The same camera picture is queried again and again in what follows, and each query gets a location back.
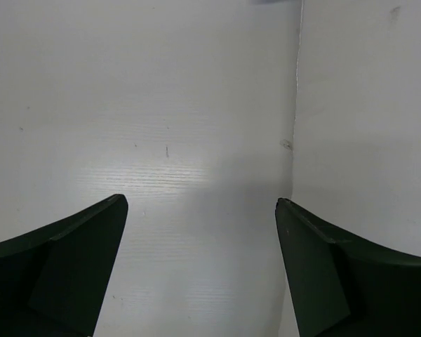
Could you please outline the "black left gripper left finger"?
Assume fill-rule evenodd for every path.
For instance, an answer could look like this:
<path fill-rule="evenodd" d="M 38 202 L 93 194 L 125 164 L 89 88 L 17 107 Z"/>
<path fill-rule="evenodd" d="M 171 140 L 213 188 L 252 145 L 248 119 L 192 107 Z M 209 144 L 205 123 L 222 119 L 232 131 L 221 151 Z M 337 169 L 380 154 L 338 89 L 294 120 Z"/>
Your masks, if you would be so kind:
<path fill-rule="evenodd" d="M 0 242 L 0 336 L 92 336 L 127 215 L 114 194 Z"/>

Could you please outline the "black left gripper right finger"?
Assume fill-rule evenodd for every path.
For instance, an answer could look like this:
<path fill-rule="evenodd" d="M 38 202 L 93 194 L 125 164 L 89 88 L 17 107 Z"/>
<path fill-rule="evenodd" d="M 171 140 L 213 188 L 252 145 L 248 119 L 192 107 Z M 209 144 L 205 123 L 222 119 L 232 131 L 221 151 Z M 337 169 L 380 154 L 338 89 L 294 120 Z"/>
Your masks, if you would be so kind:
<path fill-rule="evenodd" d="M 301 336 L 421 336 L 421 257 L 328 223 L 289 199 L 275 210 Z"/>

